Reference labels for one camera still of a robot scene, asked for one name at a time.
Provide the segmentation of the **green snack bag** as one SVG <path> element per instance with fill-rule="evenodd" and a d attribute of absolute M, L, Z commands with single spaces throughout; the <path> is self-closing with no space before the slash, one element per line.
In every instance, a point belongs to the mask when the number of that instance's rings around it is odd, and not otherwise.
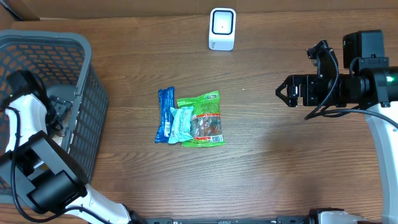
<path fill-rule="evenodd" d="M 225 145 L 220 113 L 220 93 L 212 91 L 193 98 L 180 98 L 177 105 L 193 107 L 191 115 L 191 140 L 184 141 L 183 147 L 215 147 Z"/>

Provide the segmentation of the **blue snack bar wrapper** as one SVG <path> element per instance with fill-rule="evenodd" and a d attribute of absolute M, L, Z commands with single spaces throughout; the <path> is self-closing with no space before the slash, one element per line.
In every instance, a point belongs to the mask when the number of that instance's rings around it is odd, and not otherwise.
<path fill-rule="evenodd" d="M 159 108 L 160 108 L 160 126 L 157 130 L 155 143 L 168 142 L 171 125 L 174 120 L 170 109 L 175 107 L 174 103 L 175 88 L 173 86 L 158 91 Z"/>

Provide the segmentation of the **light blue snack packet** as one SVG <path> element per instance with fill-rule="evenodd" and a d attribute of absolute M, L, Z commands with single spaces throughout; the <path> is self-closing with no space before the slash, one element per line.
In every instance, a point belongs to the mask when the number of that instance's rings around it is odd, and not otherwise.
<path fill-rule="evenodd" d="M 191 118 L 194 107 L 186 106 L 181 108 L 170 108 L 173 122 L 169 137 L 169 144 L 176 144 L 193 139 L 191 135 Z"/>

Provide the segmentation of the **beige cookie snack bag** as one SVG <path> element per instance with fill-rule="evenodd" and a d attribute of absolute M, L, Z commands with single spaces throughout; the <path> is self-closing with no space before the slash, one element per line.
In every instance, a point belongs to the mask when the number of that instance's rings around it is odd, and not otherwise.
<path fill-rule="evenodd" d="M 59 145 L 62 145 L 62 141 L 64 137 L 66 136 L 67 128 L 68 128 L 68 123 L 70 120 L 72 110 L 68 109 L 62 116 L 60 117 L 59 120 L 56 121 L 55 127 L 51 128 L 49 131 L 49 136 Z"/>

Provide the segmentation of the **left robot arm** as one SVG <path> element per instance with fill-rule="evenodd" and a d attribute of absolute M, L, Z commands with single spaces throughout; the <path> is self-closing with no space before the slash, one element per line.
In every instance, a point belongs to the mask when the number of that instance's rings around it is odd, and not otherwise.
<path fill-rule="evenodd" d="M 52 135 L 64 114 L 43 81 L 27 70 L 6 78 L 12 93 L 1 108 L 9 118 L 9 142 L 1 156 L 1 177 L 11 188 L 18 212 L 36 223 L 73 215 L 88 223 L 144 223 L 134 210 L 92 188 L 83 168 Z"/>

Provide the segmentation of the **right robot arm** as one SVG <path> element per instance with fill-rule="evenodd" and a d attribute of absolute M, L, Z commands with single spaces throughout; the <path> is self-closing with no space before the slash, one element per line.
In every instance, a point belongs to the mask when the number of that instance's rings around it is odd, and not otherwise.
<path fill-rule="evenodd" d="M 298 99 L 312 106 L 306 115 L 338 118 L 358 113 L 365 116 L 376 147 L 382 184 L 381 223 L 397 223 L 397 67 L 389 65 L 381 30 L 360 30 L 343 37 L 342 74 L 327 41 L 307 49 L 316 74 L 290 75 L 275 94 L 287 106 Z"/>

